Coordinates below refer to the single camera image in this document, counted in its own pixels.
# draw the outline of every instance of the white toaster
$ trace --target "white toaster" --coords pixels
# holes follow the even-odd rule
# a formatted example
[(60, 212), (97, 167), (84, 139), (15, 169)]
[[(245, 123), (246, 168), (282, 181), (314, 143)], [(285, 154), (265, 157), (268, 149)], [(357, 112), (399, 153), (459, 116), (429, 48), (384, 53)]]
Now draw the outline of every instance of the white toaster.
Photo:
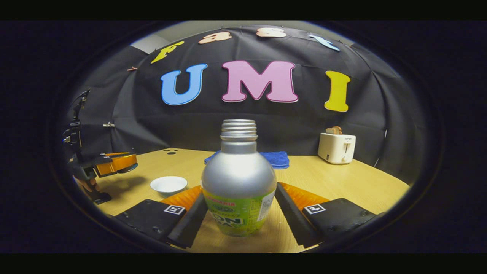
[(318, 155), (332, 164), (348, 164), (354, 157), (355, 140), (353, 135), (321, 133)]

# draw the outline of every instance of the bottle neck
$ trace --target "bottle neck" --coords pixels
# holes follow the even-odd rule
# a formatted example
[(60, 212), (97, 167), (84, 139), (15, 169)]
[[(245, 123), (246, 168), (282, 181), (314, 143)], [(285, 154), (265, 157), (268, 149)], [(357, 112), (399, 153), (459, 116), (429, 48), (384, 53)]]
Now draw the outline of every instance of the bottle neck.
[(222, 152), (229, 154), (250, 154), (257, 152), (256, 141), (224, 141), (222, 140)]

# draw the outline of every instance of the white bowl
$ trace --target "white bowl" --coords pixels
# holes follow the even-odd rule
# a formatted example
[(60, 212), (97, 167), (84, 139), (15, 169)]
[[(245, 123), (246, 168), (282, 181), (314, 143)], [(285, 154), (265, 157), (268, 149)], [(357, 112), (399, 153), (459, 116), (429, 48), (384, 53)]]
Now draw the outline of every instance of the white bowl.
[(178, 176), (160, 177), (150, 182), (150, 187), (164, 197), (172, 196), (186, 189), (187, 180)]

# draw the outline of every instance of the blue letter u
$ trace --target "blue letter u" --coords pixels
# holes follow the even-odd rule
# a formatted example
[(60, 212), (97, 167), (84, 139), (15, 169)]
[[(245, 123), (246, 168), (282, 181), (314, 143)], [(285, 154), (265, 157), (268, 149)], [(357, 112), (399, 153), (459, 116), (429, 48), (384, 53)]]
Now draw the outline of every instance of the blue letter u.
[(198, 97), (201, 92), (201, 77), (203, 70), (208, 67), (207, 64), (198, 64), (186, 69), (189, 73), (189, 88), (185, 93), (176, 93), (176, 78), (181, 73), (180, 70), (168, 72), (161, 76), (162, 101), (168, 105), (184, 105)]

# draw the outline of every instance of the green bottle label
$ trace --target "green bottle label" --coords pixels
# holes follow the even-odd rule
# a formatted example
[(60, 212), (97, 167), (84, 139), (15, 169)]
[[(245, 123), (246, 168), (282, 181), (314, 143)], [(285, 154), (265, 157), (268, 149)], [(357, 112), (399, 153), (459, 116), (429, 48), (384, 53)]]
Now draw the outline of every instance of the green bottle label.
[(262, 227), (276, 191), (254, 198), (229, 199), (202, 190), (220, 231), (237, 237), (249, 236)]

